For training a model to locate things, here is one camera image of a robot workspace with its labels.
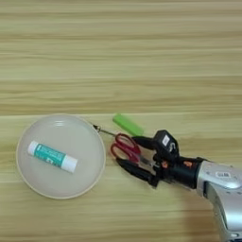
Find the orange part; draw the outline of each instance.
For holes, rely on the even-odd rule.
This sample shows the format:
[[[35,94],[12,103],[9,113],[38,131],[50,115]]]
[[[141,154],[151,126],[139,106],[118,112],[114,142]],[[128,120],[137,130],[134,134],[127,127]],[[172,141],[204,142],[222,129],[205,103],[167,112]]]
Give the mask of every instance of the orange part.
[[[192,168],[192,166],[193,166],[193,163],[191,163],[191,162],[183,162],[183,163],[184,163],[184,165],[186,165],[189,168]]]
[[[168,169],[168,162],[163,161],[163,162],[162,162],[162,167],[163,167],[164,169]]]

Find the glue stick cap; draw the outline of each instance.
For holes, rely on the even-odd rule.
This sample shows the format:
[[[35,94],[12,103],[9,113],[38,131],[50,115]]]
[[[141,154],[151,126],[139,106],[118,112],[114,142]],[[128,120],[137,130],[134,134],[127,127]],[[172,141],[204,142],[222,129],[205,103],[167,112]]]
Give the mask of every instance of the glue stick cap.
[[[69,155],[66,155],[62,162],[61,169],[74,173],[74,171],[77,167],[77,163],[78,163],[77,159],[75,159]]]
[[[34,155],[35,149],[38,146],[38,142],[32,141],[27,149],[28,154]]]

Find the silver metal part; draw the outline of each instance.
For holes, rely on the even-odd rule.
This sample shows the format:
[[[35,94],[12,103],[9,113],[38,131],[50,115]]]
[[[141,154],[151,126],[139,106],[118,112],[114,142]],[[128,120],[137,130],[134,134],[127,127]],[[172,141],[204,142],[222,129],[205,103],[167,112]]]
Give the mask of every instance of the silver metal part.
[[[242,171],[204,161],[197,191],[214,205],[221,241],[242,241]]]
[[[107,130],[104,130],[104,129],[102,129],[100,126],[94,125],[94,127],[95,127],[95,129],[97,130],[97,132],[107,133],[107,134],[109,134],[109,135],[111,135],[111,136],[113,136],[113,137],[116,136],[115,133],[110,132],[110,131],[107,131]]]

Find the green label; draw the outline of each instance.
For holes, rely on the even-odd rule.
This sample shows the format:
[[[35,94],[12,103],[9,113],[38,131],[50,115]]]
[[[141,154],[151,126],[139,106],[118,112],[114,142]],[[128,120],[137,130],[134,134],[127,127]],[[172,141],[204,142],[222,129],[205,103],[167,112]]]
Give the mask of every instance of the green label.
[[[34,151],[34,156],[47,163],[61,167],[66,154],[61,153],[51,147],[46,147],[44,145],[38,144]]]

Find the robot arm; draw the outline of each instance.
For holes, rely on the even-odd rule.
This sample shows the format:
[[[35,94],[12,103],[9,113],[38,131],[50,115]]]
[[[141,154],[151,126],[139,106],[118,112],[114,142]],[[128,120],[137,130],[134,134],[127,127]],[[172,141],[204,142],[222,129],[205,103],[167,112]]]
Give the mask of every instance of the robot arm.
[[[133,137],[133,140],[141,147],[156,151],[155,164],[150,173],[132,161],[117,159],[125,170],[153,187],[162,180],[197,189],[200,196],[214,205],[221,241],[242,242],[241,170],[202,158],[180,156],[178,142],[166,130],[158,131],[154,138],[142,136]]]
[[[197,192],[214,205],[222,242],[242,242],[242,171],[204,161],[198,173]]]

